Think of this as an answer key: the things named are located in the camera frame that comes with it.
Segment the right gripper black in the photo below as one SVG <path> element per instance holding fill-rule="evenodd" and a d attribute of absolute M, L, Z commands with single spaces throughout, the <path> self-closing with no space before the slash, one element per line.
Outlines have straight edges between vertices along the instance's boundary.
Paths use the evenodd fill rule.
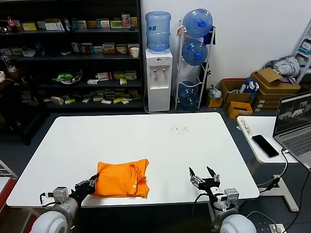
<path fill-rule="evenodd" d="M 195 175 L 194 171 L 191 167 L 189 167 L 190 171 L 190 182 L 194 186 L 198 186 L 199 190 L 205 191 L 207 194 L 212 194 L 211 188 L 216 187 L 218 188 L 220 186 L 220 175 L 216 174 L 213 169 L 207 166 L 207 170 L 209 174 L 211 175 L 211 178 L 203 179 L 204 182 L 202 182 L 202 179 Z"/>

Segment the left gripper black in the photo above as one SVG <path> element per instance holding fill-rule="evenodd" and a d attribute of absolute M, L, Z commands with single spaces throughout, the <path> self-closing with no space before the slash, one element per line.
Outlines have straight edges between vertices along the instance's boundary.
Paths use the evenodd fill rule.
<path fill-rule="evenodd" d="M 81 181 L 71 190 L 71 197 L 76 201 L 83 201 L 88 195 L 95 193 L 95 183 L 99 177 L 99 173 L 93 175 L 89 180 Z"/>

